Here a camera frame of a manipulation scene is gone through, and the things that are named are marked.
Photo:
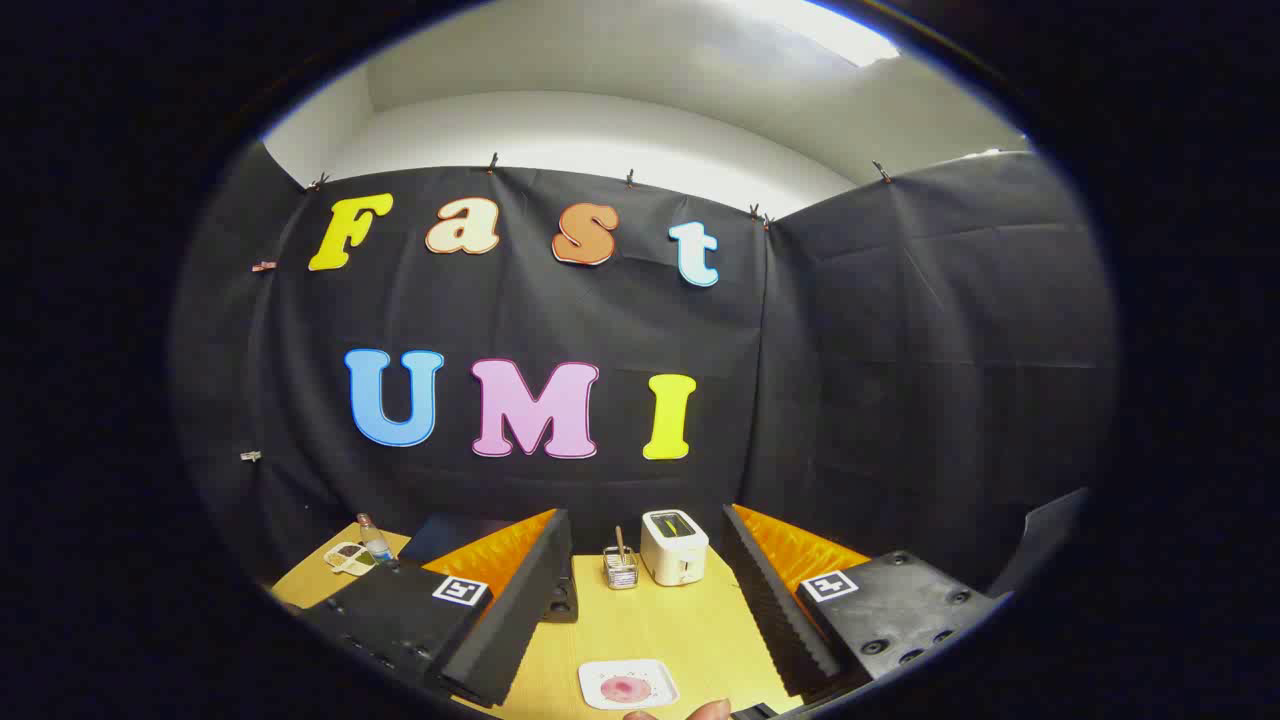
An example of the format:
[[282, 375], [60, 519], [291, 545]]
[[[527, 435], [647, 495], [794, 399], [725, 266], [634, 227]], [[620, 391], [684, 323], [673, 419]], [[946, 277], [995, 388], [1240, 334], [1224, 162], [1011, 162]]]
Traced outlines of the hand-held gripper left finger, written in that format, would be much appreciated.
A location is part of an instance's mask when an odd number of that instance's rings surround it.
[[538, 624], [573, 605], [570, 514], [426, 529], [393, 566], [375, 565], [302, 609], [301, 621], [412, 692], [506, 702]]

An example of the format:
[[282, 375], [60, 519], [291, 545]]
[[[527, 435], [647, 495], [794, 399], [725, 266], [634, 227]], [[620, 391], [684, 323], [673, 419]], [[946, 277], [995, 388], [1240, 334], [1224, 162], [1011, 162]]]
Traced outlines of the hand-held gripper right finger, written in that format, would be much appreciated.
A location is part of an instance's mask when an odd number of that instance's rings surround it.
[[783, 688], [805, 701], [929, 657], [1006, 600], [908, 551], [868, 557], [741, 505], [722, 510], [722, 557]]

